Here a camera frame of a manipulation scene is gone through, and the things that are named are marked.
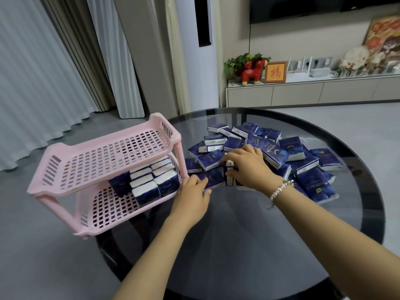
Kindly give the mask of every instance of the potted plant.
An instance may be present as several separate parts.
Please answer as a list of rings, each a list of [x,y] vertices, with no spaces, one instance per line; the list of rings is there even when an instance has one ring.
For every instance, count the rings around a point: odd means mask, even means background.
[[[257,61],[261,59],[267,60],[269,62],[271,57],[263,58],[263,55],[258,53],[254,56],[249,53],[244,55],[239,55],[236,58],[230,58],[224,63],[224,73],[227,79],[235,78],[237,82],[242,81],[242,72],[245,70],[244,64],[248,61]]]

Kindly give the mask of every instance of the red horse figurine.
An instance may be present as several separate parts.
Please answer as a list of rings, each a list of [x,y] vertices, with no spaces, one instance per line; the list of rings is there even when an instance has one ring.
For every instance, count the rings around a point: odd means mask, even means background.
[[[254,84],[259,84],[262,74],[262,69],[267,66],[268,61],[265,59],[253,61],[248,61],[244,64],[245,70],[242,72],[242,85],[247,85],[249,78],[254,78]]]

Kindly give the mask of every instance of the beige curtain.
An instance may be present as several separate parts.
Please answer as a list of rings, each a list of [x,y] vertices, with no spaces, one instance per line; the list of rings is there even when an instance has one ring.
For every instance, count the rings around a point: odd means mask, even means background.
[[[192,111],[190,103],[189,85],[187,83],[186,66],[183,57],[182,39],[180,37],[179,23],[175,7],[175,0],[165,0],[165,12],[170,41],[171,57],[173,61],[176,96],[179,113],[186,114]]]
[[[42,0],[99,111],[116,106],[86,0]]]
[[[220,0],[214,0],[214,27],[218,76],[218,97],[220,107],[226,107],[226,79],[224,74],[224,55],[222,49],[223,35],[221,28]]]

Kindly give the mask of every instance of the round glass table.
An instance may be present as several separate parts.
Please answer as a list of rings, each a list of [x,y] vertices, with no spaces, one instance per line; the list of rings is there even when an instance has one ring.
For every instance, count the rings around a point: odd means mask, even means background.
[[[332,172],[339,199],[322,206],[382,243],[383,200],[363,161],[343,142],[309,122],[268,110],[217,108],[169,120],[187,149],[208,135],[207,126],[258,123],[299,136],[308,149],[328,147],[346,165]],[[282,213],[257,191],[222,186],[213,190],[204,218],[187,234],[168,280],[165,299],[342,299],[342,294]],[[172,200],[96,237],[118,279],[157,235]]]

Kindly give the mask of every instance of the pearl bracelet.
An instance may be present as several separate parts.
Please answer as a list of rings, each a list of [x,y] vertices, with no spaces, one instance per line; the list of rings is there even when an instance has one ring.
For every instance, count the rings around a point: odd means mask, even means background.
[[[278,196],[278,194],[288,185],[293,186],[294,180],[290,180],[290,181],[283,180],[283,184],[281,186],[279,186],[278,189],[276,191],[274,191],[273,194],[270,196],[270,199],[273,204],[270,208],[268,208],[269,210],[275,206],[275,203],[274,203],[275,197]]]

